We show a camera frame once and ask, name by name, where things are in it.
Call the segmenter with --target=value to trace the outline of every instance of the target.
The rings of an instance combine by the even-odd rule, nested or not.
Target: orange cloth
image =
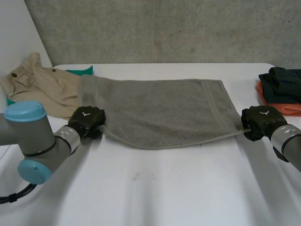
[[[256,90],[259,93],[263,103],[267,106],[273,106],[284,115],[301,116],[301,104],[269,104],[265,101],[262,92],[261,81],[257,83]]]

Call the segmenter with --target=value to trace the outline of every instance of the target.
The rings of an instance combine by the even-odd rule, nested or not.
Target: folded clothes
[[[278,111],[280,111],[284,115],[301,116],[301,104],[269,104],[264,99],[261,82],[257,83],[256,90],[265,105],[275,107]]]
[[[72,74],[79,75],[79,76],[82,76],[83,74],[92,75],[93,74],[93,66],[91,66],[85,70],[65,70],[65,71],[70,72]],[[14,103],[15,103],[15,101],[10,100],[9,98],[7,99],[7,105],[12,105]]]
[[[263,96],[269,104],[301,103],[301,69],[286,70],[272,67],[267,74],[259,75]]]
[[[148,149],[196,145],[244,132],[221,81],[116,81],[83,75],[80,105],[104,109],[104,134]]]
[[[75,74],[43,68],[39,53],[31,53],[20,66],[0,78],[0,84],[10,100],[36,100],[48,114],[68,119],[79,107],[79,80]]]

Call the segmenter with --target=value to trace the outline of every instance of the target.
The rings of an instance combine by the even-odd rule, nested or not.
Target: khaki pants
[[[56,68],[43,68],[39,53],[29,57],[0,84],[12,101],[35,100],[43,104],[47,114],[68,119],[79,107],[80,77]]]

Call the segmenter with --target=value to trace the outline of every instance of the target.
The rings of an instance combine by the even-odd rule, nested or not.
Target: black cable
[[[18,193],[11,194],[6,197],[0,197],[0,204],[5,204],[5,203],[12,203],[17,201],[19,198],[22,198],[32,192],[32,190],[36,187],[37,185],[29,184],[26,188],[24,188],[22,191]]]

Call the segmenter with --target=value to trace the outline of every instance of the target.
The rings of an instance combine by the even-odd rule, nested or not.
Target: white table
[[[90,65],[60,65],[86,69]],[[258,75],[269,64],[94,65],[117,80],[220,79],[237,111],[259,105]],[[286,117],[301,127],[299,118]],[[53,130],[66,121],[49,117]],[[0,160],[0,191],[25,185],[13,145]],[[14,226],[296,226],[301,173],[279,160],[268,139],[243,135],[202,146],[139,150],[109,138],[80,147],[30,195],[0,206],[0,225]]]

